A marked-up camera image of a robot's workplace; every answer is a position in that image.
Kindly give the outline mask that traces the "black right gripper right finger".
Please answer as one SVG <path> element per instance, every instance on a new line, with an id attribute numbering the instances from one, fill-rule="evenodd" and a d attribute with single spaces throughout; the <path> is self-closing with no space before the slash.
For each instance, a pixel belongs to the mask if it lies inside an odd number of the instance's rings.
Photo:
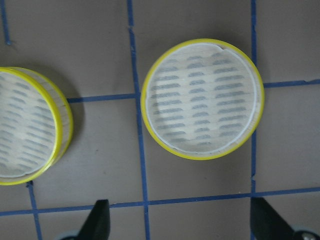
<path id="1" fill-rule="evenodd" d="M 250 229 L 256 240 L 297 240 L 292 227 L 263 197 L 250 200 Z"/>

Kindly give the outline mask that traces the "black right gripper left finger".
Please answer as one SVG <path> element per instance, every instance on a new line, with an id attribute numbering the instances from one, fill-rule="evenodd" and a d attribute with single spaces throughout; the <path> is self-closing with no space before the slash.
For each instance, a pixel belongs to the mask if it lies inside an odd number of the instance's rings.
<path id="1" fill-rule="evenodd" d="M 76 236 L 77 240 L 107 240 L 110 236 L 110 206 L 107 199 L 97 200 Z"/>

